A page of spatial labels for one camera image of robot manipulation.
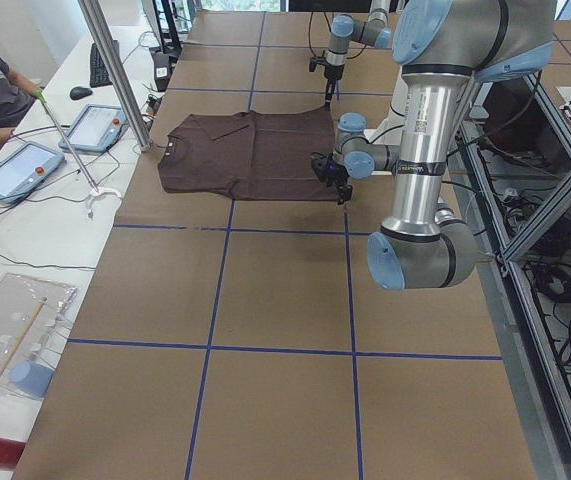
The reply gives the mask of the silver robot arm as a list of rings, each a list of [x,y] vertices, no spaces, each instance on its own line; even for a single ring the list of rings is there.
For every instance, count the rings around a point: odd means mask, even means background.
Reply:
[[[388,26],[390,6],[390,0],[372,1],[365,21],[357,20],[351,14],[339,14],[330,25],[327,50],[321,55],[316,55],[313,49],[310,49],[312,55],[309,71],[314,72],[318,66],[324,70],[326,109],[330,108],[337,85],[343,77],[351,42],[375,49],[386,49],[391,46],[393,33]]]
[[[444,288],[464,281],[477,261],[468,225],[441,200],[446,157],[470,99],[487,82],[542,70],[553,50],[552,1],[412,1],[395,28],[390,5],[372,3],[366,20],[348,14],[331,24],[327,51],[311,60],[322,66],[333,93],[351,43],[390,48],[407,86],[401,139],[396,145],[365,137],[365,120],[342,115],[333,150],[314,154],[320,181],[341,200],[351,181],[376,171],[394,177],[392,210],[368,239],[368,267],[388,290]]]

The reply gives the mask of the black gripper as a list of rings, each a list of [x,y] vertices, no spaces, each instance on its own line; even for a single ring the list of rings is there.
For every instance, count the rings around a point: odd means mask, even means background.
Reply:
[[[317,68],[323,68],[326,79],[324,106],[329,108],[336,92],[336,87],[341,80],[341,56],[335,54],[312,55],[308,69],[314,72]]]
[[[310,156],[311,167],[319,181],[327,187],[334,186],[339,200],[351,200],[353,187],[348,183],[346,168],[333,160],[333,154],[313,153]]]

